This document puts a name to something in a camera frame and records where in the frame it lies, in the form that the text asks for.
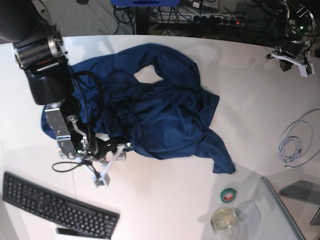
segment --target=black keyboard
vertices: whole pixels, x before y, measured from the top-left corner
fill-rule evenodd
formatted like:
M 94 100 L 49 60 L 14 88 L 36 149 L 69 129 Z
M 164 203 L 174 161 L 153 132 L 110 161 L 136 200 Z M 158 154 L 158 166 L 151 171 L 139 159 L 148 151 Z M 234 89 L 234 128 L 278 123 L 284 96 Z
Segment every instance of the black keyboard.
M 120 215 L 63 196 L 8 172 L 3 201 L 85 236 L 111 239 Z

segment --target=white cable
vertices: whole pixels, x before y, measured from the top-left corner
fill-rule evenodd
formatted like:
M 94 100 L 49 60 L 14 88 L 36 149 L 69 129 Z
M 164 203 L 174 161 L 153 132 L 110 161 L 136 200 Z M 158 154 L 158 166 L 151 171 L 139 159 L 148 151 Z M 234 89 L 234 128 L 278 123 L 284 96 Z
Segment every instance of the white cable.
M 312 127 L 311 127 L 310 123 L 308 123 L 307 121 L 303 120 L 303 118 L 305 116 L 307 116 L 308 114 L 314 112 L 314 111 L 320 111 L 320 109 L 316 108 L 316 109 L 313 109 L 313 110 L 310 110 L 310 111 L 306 112 L 298 120 L 296 120 L 293 123 L 291 123 L 284 130 L 284 132 L 281 134 L 281 136 L 279 138 L 279 145 L 278 145 L 278 157 L 282 162 L 284 162 L 286 164 L 292 163 L 292 162 L 298 160 L 299 158 L 303 157 L 308 152 L 308 150 L 309 150 L 309 148 L 311 146 L 312 140 L 313 140 L 313 130 L 312 130 Z M 309 145 L 308 145 L 308 147 L 306 148 L 305 151 L 303 150 L 303 148 L 304 148 L 303 142 L 299 137 L 297 137 L 297 136 L 289 136 L 289 134 L 293 131 L 295 126 L 297 124 L 299 124 L 299 123 L 307 124 L 309 126 L 309 128 L 310 128 L 310 131 L 311 131 L 310 143 L 309 143 Z M 295 147 L 295 150 L 294 150 L 293 154 L 288 155 L 286 153 L 286 147 L 289 144 L 292 144 L 292 143 L 293 143 L 293 145 Z M 309 162 L 311 159 L 313 159 L 318 153 L 320 153 L 320 149 L 312 157 L 310 157 L 307 161 L 305 161 L 305 162 L 303 162 L 303 163 L 301 163 L 299 165 L 296 165 L 296 166 L 284 165 L 284 167 L 286 167 L 286 168 L 297 168 L 297 167 L 300 167 L 300 166 L 306 164 L 307 162 Z

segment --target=wrinkled fabric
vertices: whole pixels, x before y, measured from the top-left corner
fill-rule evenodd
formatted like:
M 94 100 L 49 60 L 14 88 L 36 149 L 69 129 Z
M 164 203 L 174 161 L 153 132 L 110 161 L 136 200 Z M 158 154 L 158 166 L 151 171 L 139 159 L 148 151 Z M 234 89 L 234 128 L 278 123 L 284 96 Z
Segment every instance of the wrinkled fabric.
M 149 65 L 163 80 L 140 83 L 134 77 Z M 146 157 L 163 160 L 196 155 L 212 158 L 214 173 L 235 172 L 224 142 L 209 129 L 219 96 L 201 88 L 197 65 L 187 56 L 165 46 L 145 44 L 88 59 L 73 70 L 90 71 L 101 82 L 104 106 L 94 126 L 96 133 L 123 136 L 133 146 L 127 151 Z M 91 119 L 99 112 L 98 87 L 88 76 L 80 79 Z M 81 102 L 80 117 L 86 123 L 80 90 L 73 95 Z M 41 126 L 55 139 L 44 112 Z

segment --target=table surface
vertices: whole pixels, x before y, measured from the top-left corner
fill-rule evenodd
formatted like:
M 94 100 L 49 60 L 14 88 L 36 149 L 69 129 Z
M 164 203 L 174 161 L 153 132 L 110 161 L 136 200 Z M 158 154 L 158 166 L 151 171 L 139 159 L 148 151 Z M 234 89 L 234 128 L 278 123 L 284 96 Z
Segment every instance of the table surface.
M 43 107 L 34 104 L 11 44 L 0 45 L 0 170 L 120 213 L 112 240 L 214 240 L 210 217 L 223 206 L 223 189 L 237 189 L 237 198 L 230 205 L 236 206 L 254 199 L 261 176 L 268 176 L 276 190 L 300 179 L 317 181 L 319 157 L 300 168 L 286 169 L 278 159 L 277 146 L 290 123 L 320 107 L 318 59 L 313 59 L 316 74 L 304 78 L 297 67 L 282 72 L 277 60 L 266 61 L 265 55 L 272 49 L 263 46 L 173 36 L 65 38 L 71 64 L 146 43 L 166 45 L 189 56 L 198 65 L 201 84 L 220 96 L 210 128 L 224 140 L 236 173 L 213 174 L 209 158 L 159 161 L 135 152 L 112 166 L 109 187 L 96 189 L 80 167 L 68 173 L 54 172 L 51 165 L 61 160 L 56 142 L 41 131 Z M 151 66 L 136 77 L 148 83 L 160 79 Z M 309 119 L 311 124 L 319 120 L 319 113 Z M 309 223 L 319 206 L 291 199 L 284 202 L 306 238 L 316 239 L 320 228 Z M 15 208 L 7 208 L 12 216 L 18 216 Z M 15 224 L 24 225 L 20 236 L 27 232 L 31 240 L 58 239 L 51 223 L 22 210 L 19 215 Z M 279 239 L 276 232 L 258 237 Z

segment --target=blue cloth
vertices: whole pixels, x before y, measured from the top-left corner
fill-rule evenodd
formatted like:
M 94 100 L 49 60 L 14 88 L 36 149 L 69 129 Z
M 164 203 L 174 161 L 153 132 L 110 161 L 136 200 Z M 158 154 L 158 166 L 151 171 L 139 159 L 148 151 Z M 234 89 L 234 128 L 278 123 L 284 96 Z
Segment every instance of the blue cloth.
M 149 65 L 163 80 L 149 84 L 134 77 Z M 73 69 L 91 71 L 104 90 L 104 109 L 94 126 L 96 133 L 123 136 L 133 145 L 129 151 L 143 156 L 162 160 L 196 155 L 212 158 L 214 173 L 235 172 L 224 142 L 209 129 L 219 96 L 201 88 L 197 65 L 187 56 L 165 46 L 145 44 L 88 59 Z M 98 88 L 90 77 L 80 78 L 89 116 L 96 116 Z M 86 123 L 80 90 L 73 95 L 81 102 L 80 116 Z M 44 113 L 41 125 L 55 139 Z

